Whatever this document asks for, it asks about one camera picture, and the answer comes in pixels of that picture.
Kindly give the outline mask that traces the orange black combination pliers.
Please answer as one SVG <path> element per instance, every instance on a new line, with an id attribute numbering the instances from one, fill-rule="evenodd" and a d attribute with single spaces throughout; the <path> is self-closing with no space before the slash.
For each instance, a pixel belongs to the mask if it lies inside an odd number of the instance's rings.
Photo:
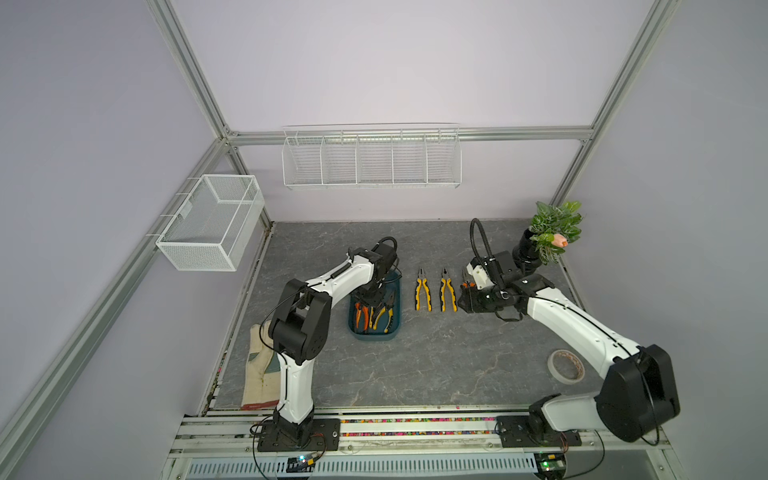
<path id="1" fill-rule="evenodd" d="M 354 332 L 357 334 L 365 333 L 369 325 L 369 309 L 364 302 L 355 303 Z"/>

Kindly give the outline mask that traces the large yellow black pliers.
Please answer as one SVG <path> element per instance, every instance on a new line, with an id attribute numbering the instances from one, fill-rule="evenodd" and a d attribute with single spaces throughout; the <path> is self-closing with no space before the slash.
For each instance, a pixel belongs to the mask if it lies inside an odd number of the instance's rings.
<path id="1" fill-rule="evenodd" d="M 457 312 L 458 305 L 453 282 L 446 268 L 441 273 L 440 307 L 442 312 Z"/>

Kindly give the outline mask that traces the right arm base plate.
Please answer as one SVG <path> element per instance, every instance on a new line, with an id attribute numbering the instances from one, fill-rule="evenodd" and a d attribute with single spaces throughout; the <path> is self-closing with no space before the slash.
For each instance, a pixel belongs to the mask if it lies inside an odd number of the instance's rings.
<path id="1" fill-rule="evenodd" d="M 565 451 L 582 445 L 577 431 L 555 431 L 536 415 L 498 416 L 494 431 L 503 448 L 542 447 Z"/>

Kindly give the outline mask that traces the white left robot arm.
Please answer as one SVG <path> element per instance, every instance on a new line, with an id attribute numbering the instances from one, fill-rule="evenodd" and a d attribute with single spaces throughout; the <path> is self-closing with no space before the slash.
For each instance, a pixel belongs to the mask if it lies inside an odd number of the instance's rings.
<path id="1" fill-rule="evenodd" d="M 365 330 L 372 327 L 397 260 L 397 241 L 386 236 L 370 249 L 350 249 L 341 264 L 324 274 L 285 285 L 268 329 L 282 375 L 275 416 L 280 427 L 303 432 L 312 421 L 314 361 L 327 342 L 333 307 L 351 297 L 352 306 L 360 309 L 353 322 Z"/>

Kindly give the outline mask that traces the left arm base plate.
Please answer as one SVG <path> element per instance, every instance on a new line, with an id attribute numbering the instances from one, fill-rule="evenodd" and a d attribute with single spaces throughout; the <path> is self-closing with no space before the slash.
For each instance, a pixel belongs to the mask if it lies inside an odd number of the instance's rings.
<path id="1" fill-rule="evenodd" d="M 341 438 L 338 418 L 307 418 L 293 424 L 269 419 L 256 434 L 259 452 L 337 451 Z"/>

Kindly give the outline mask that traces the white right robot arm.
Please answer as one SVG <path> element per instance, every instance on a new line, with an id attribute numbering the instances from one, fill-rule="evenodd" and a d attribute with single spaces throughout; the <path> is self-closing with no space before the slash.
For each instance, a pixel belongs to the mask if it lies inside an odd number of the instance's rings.
<path id="1" fill-rule="evenodd" d="M 535 441 L 572 430 L 608 430 L 634 442 L 680 414 L 672 360 L 664 349 L 611 330 L 546 277 L 517 271 L 510 253 L 473 258 L 462 279 L 459 308 L 494 314 L 515 309 L 557 334 L 603 381 L 596 393 L 555 394 L 531 404 L 527 432 Z"/>

